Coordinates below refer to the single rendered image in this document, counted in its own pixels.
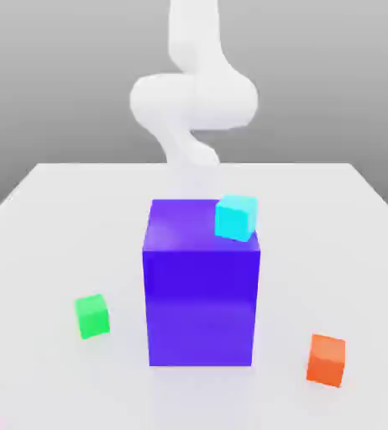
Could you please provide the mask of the small orange cube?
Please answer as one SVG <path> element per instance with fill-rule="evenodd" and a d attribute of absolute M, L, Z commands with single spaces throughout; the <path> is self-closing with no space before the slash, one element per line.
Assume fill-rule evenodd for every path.
<path fill-rule="evenodd" d="M 345 368 L 346 343 L 342 339 L 313 334 L 307 380 L 340 387 Z"/>

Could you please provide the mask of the small green cube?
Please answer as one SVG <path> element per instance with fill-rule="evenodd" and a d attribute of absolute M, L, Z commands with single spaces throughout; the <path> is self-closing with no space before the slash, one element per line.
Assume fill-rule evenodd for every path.
<path fill-rule="evenodd" d="M 82 339 L 110 332 L 109 312 L 102 294 L 75 299 L 75 310 Z"/>

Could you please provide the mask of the large purple box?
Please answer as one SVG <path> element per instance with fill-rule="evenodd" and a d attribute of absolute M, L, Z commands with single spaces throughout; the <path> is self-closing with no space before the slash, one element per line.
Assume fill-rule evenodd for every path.
<path fill-rule="evenodd" d="M 151 203 L 142 257 L 152 366 L 252 363 L 260 243 L 218 237 L 216 204 Z"/>

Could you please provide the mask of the small cyan cube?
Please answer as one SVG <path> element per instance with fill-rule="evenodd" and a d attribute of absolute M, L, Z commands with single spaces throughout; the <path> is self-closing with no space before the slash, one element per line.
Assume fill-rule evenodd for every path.
<path fill-rule="evenodd" d="M 225 195 L 215 206 L 215 229 L 218 237 L 248 242 L 258 219 L 256 197 Z"/>

